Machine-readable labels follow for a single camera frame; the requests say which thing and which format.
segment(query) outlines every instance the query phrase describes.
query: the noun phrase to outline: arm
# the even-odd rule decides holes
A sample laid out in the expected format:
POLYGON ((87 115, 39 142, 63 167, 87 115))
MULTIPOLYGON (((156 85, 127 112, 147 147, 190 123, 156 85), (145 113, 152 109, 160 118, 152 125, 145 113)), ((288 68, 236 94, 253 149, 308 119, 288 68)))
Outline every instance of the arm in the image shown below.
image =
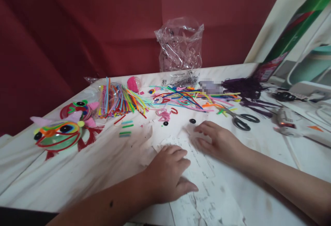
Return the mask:
POLYGON ((153 204, 177 200, 198 191, 193 183, 181 179, 191 162, 179 146, 166 146, 145 171, 98 192, 60 213, 47 226, 118 225, 153 204))
POLYGON ((204 121, 195 131, 211 137, 198 138, 199 150, 235 168, 259 177, 290 200, 319 225, 331 223, 331 184, 278 162, 243 145, 230 131, 204 121))

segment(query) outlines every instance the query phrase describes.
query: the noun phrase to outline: black bead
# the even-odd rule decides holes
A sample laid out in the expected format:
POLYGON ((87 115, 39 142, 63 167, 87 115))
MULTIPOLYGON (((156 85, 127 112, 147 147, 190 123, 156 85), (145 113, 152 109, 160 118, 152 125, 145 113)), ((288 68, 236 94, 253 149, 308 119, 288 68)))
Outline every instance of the black bead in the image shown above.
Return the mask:
POLYGON ((65 126, 62 126, 62 127, 60 128, 60 131, 61 131, 62 133, 66 133, 66 132, 70 131, 71 129, 72 129, 72 126, 70 126, 70 125, 65 125, 65 126))
POLYGON ((42 137, 42 133, 41 133, 41 132, 38 132, 37 134, 34 135, 34 139, 37 140, 37 141, 38 141, 41 137, 42 137))

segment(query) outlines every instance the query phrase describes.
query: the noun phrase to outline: red wall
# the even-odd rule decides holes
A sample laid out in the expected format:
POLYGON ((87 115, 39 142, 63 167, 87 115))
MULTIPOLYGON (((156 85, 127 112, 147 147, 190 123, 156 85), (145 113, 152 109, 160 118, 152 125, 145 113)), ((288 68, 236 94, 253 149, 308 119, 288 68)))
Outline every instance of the red wall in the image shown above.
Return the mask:
POLYGON ((243 63, 275 1, 0 0, 0 133, 78 93, 84 76, 158 72, 154 31, 168 19, 204 23, 203 67, 243 63))

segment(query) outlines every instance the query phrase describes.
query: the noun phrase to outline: hand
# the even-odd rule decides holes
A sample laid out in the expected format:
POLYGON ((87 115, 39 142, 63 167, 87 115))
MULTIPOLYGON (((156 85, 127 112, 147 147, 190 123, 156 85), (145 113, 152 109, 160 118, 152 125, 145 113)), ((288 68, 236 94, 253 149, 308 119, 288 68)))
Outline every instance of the hand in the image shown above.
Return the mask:
POLYGON ((245 157, 247 150, 249 150, 231 131, 213 122, 204 121, 194 131, 204 133, 204 135, 208 135, 212 139, 212 142, 209 143, 202 138, 197 138, 197 147, 200 151, 229 165, 237 165, 245 157))
POLYGON ((198 187, 181 177, 191 161, 184 159, 187 151, 180 146, 165 146, 143 171, 149 182, 149 194, 153 204, 163 204, 179 199, 189 192, 197 192, 198 187))

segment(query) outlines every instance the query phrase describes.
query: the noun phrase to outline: left hand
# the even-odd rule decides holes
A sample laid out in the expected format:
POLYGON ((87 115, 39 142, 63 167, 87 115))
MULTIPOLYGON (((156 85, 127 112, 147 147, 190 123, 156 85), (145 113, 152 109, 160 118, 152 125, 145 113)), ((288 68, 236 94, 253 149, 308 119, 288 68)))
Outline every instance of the left hand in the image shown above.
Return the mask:
POLYGON ((195 184, 181 177, 191 164, 190 160, 184 159, 185 155, 187 151, 180 146, 165 146, 143 171, 153 204, 175 201, 189 192, 199 190, 195 184))

